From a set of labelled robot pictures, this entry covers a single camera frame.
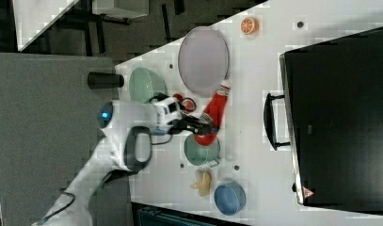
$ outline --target floor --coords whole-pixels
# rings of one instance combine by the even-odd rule
[[[10,6],[9,1],[0,0],[0,11],[4,7]],[[173,0],[151,0],[150,14],[148,16],[133,19],[129,25],[103,24],[106,48],[106,52],[103,54],[98,53],[96,26],[90,24],[93,55],[96,57],[111,57],[115,62],[121,63],[165,45],[172,40],[181,38],[194,27],[217,23],[264,1],[266,0],[183,0],[184,12],[175,15]],[[162,12],[162,5],[164,4],[168,13],[168,31],[165,29]],[[12,45],[12,37],[15,36],[15,33],[13,33],[15,29],[14,22],[7,20],[9,18],[13,19],[12,12],[6,9],[5,12],[0,14],[5,13],[8,16],[5,16],[2,20],[5,24],[0,23],[0,30],[2,27],[4,29],[9,27],[9,32],[0,33],[4,33],[5,39],[9,37],[9,45]],[[86,54],[82,31],[58,29],[58,25],[55,23],[46,32],[49,37],[50,44],[48,46],[51,54],[70,56],[84,56]],[[44,37],[40,36],[24,52],[45,54],[45,45]],[[11,52],[13,49],[12,47],[5,47],[2,51]]]

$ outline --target green bowl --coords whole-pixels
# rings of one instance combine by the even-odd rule
[[[157,92],[168,94],[164,80],[157,73],[146,68],[133,70],[129,90],[131,100],[140,103],[148,102]]]

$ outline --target red object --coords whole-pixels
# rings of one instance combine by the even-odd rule
[[[215,127],[220,127],[221,120],[224,114],[224,107],[226,106],[227,99],[230,92],[230,86],[226,82],[220,85],[220,88],[215,93],[211,102],[206,106],[202,115],[199,117],[205,121],[208,121]],[[205,136],[195,135],[195,140],[198,144],[208,146],[211,145],[217,137],[217,133],[209,134]]]
[[[184,98],[182,100],[182,105],[185,106],[186,108],[186,110],[183,110],[184,114],[189,114],[195,111],[195,109],[197,109],[197,105],[195,104],[194,100],[191,98]]]
[[[183,100],[183,96],[180,93],[175,93],[173,97],[179,100],[179,102]]]

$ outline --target orange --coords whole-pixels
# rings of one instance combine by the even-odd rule
[[[244,32],[246,35],[250,35],[253,32],[257,31],[259,28],[259,23],[258,20],[256,20],[253,17],[246,17],[244,21],[241,23],[241,30]]]

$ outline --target white table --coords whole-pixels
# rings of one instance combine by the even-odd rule
[[[22,51],[79,0],[12,0],[18,51]]]
[[[247,16],[260,21],[258,33],[246,37],[240,23]],[[297,28],[303,21],[305,26]],[[148,167],[131,177],[132,202],[140,202],[211,218],[247,225],[383,225],[383,217],[308,208],[297,204],[291,190],[294,182],[290,148],[275,152],[263,129],[263,104],[267,92],[281,93],[279,55],[306,45],[331,40],[383,26],[383,0],[271,0],[212,25],[219,30],[230,50],[229,74],[232,90],[226,107],[224,126],[219,133],[222,161],[212,169],[211,195],[201,198],[189,186],[198,167],[184,156],[186,132],[175,136],[169,144],[154,147]],[[182,91],[196,98],[203,110],[209,100],[190,93],[177,68],[182,40],[136,57],[116,67],[117,73],[129,79],[132,68],[143,67],[160,73],[168,86],[168,94]],[[129,100],[126,86],[120,98]],[[288,140],[285,107],[277,101],[279,141]],[[233,167],[240,166],[238,171]],[[217,185],[233,179],[247,193],[246,207],[232,217],[215,207],[213,193]]]

